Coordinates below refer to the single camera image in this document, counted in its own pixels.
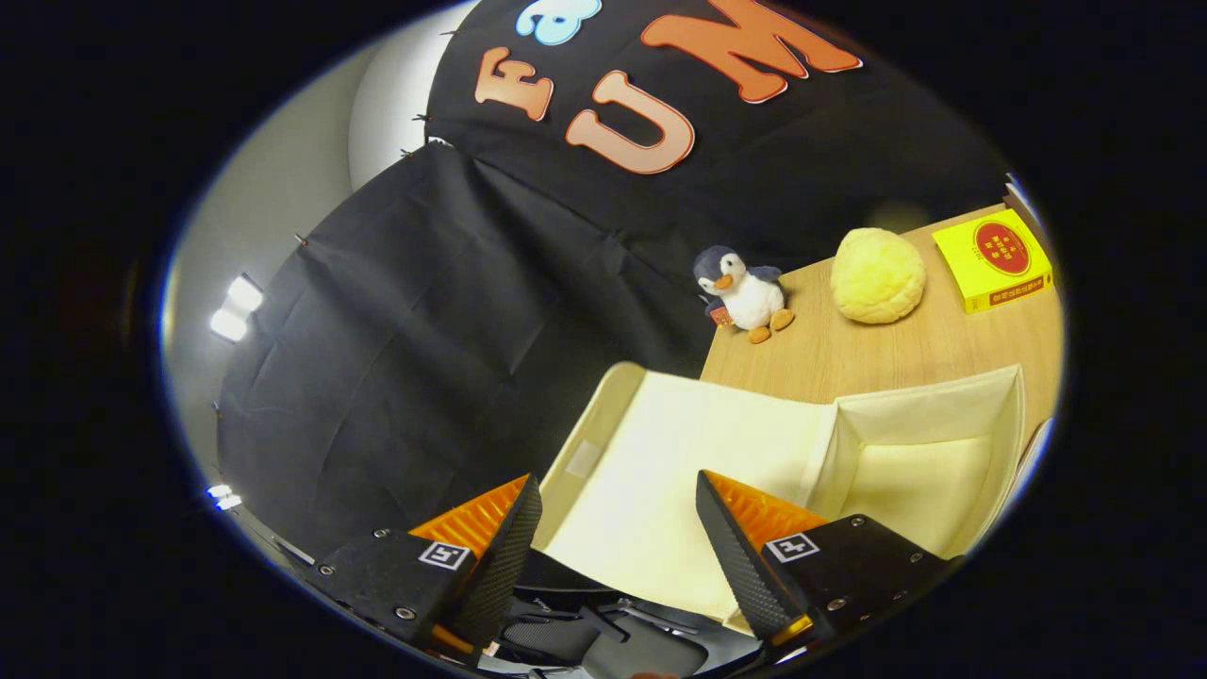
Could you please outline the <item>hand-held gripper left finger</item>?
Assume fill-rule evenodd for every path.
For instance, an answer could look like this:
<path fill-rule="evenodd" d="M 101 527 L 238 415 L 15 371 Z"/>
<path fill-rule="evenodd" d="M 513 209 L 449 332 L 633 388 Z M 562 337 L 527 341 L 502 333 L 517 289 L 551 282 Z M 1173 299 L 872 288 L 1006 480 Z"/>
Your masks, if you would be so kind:
<path fill-rule="evenodd" d="M 409 529 L 380 528 L 307 567 L 343 613 L 470 667 L 497 636 L 542 515 L 531 474 Z"/>

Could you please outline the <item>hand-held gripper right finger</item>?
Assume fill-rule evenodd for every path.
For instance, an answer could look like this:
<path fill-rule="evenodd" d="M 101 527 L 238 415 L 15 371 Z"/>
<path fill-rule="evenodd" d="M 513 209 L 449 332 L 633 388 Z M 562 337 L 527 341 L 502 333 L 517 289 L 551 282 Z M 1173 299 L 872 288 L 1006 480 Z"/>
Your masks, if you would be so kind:
<path fill-rule="evenodd" d="M 696 515 L 737 611 L 769 652 L 855 636 L 966 562 L 865 513 L 828 521 L 718 472 L 698 473 Z"/>

